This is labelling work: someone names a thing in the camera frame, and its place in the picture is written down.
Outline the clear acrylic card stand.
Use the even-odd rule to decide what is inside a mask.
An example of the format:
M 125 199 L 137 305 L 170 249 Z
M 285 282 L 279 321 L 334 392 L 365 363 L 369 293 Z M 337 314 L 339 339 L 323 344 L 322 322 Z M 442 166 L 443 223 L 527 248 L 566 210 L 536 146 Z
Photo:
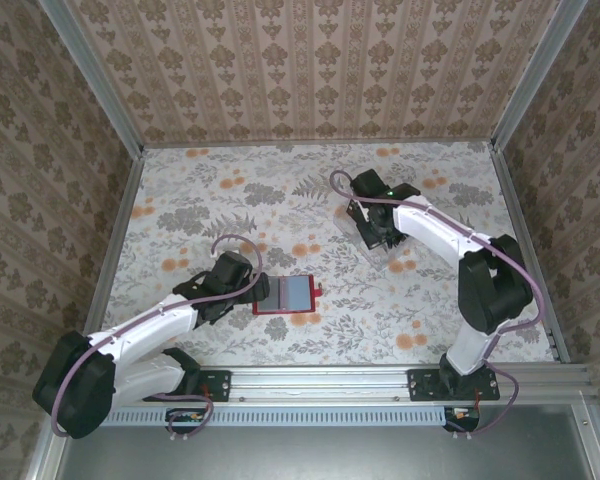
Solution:
M 398 261 L 403 256 L 404 241 L 393 247 L 382 244 L 369 249 L 355 221 L 347 213 L 348 205 L 349 201 L 341 203 L 333 215 L 333 223 L 339 230 L 340 237 L 376 271 L 386 270 L 392 262 Z

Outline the red leather card holder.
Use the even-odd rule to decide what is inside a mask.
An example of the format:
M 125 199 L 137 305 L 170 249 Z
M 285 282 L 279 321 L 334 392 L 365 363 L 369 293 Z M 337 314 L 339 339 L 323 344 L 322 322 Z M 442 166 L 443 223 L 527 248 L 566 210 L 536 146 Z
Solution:
M 269 287 L 268 296 L 253 304 L 256 316 L 314 313 L 323 294 L 322 284 L 313 275 L 272 276 Z

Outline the black controller board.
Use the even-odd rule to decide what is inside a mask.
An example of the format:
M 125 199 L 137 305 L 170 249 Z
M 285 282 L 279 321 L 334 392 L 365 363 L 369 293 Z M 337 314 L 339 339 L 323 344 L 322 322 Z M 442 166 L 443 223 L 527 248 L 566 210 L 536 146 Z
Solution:
M 173 437 L 190 437 L 208 423 L 211 414 L 209 407 L 168 409 L 165 428 Z
M 445 407 L 443 428 L 451 433 L 473 432 L 480 421 L 477 407 Z

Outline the grey metal sheet panel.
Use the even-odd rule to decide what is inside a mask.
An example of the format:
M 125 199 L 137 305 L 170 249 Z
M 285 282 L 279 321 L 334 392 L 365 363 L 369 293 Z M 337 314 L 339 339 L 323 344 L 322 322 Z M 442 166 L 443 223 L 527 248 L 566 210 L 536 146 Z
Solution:
M 215 427 L 188 440 L 105 428 L 69 443 L 58 480 L 593 480 L 561 417 L 472 439 L 439 428 Z

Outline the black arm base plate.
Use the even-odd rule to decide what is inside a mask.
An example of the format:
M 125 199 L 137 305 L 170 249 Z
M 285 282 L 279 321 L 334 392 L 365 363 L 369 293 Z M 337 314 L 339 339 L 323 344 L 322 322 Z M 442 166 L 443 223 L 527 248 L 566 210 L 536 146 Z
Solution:
M 470 375 L 441 369 L 407 371 L 409 396 L 412 401 L 495 401 L 501 398 L 495 373 L 483 367 Z
M 164 392 L 166 397 L 198 395 L 214 402 L 227 402 L 231 390 L 232 373 L 229 370 L 187 371 L 178 385 Z

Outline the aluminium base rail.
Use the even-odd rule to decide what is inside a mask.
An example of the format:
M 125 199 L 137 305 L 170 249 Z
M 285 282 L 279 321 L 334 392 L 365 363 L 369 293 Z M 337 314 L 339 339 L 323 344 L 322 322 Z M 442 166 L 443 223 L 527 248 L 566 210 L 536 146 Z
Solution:
M 481 406 L 517 404 L 571 404 L 596 397 L 587 368 L 564 363 L 496 363 L 501 398 L 495 401 L 412 401 L 407 371 L 437 369 L 433 365 L 366 366 L 225 366 L 201 370 L 229 370 L 231 390 L 227 402 L 217 405 L 253 406 L 355 406 L 446 405 Z

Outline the aluminium table side rail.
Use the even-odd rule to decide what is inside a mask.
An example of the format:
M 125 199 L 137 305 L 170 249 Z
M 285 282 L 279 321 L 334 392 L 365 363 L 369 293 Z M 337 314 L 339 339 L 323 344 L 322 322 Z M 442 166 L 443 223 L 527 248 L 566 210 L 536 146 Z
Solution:
M 570 363 L 571 358 L 561 332 L 560 325 L 551 302 L 550 294 L 544 279 L 544 275 L 539 264 L 531 235 L 529 233 L 520 202 L 515 190 L 513 180 L 506 164 L 503 153 L 494 147 L 491 143 L 487 143 L 491 160 L 494 165 L 496 175 L 498 177 L 501 191 L 504 196 L 511 223 L 516 234 L 516 238 L 520 244 L 521 252 L 527 271 L 533 276 L 538 283 L 542 297 L 545 303 L 545 316 L 543 325 L 545 332 L 550 340 L 550 345 L 554 358 L 561 363 Z
M 129 177 L 104 257 L 104 263 L 85 321 L 84 333 L 99 331 L 104 321 L 143 169 L 144 158 L 140 154 L 131 164 Z

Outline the aluminium corner post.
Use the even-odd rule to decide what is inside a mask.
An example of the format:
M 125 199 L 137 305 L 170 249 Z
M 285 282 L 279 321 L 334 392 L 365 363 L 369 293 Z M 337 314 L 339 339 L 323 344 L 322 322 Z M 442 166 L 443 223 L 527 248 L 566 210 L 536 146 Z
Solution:
M 587 3 L 588 0 L 560 0 L 558 3 L 491 136 L 496 152 L 502 151 L 513 136 Z
M 76 66 L 107 115 L 132 160 L 142 155 L 144 141 L 126 112 L 121 96 L 109 80 L 105 64 L 98 58 L 83 29 L 65 0 L 39 0 L 52 25 L 64 42 Z

